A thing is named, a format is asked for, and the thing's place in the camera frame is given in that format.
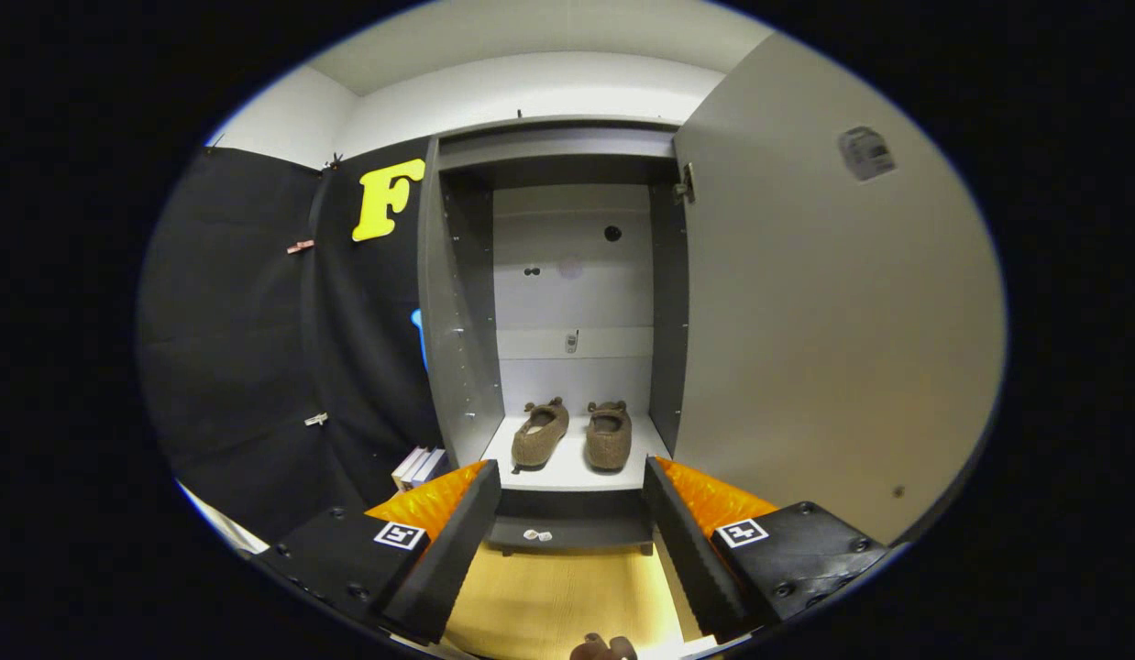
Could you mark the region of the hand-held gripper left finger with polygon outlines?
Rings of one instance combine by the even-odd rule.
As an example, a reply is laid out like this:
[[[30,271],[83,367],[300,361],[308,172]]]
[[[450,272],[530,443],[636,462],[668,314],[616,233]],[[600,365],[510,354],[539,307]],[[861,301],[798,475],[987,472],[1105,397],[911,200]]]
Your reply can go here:
[[[365,511],[330,507],[249,563],[358,633],[429,646],[445,635],[498,502],[497,461],[476,461]]]

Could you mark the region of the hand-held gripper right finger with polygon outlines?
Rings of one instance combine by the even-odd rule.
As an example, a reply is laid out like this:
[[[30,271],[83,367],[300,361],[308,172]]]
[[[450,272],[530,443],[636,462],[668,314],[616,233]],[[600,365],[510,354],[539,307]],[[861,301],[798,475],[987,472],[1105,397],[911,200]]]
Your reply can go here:
[[[813,501],[777,507],[662,456],[644,498],[703,634],[775,630],[876,576],[890,548]]]

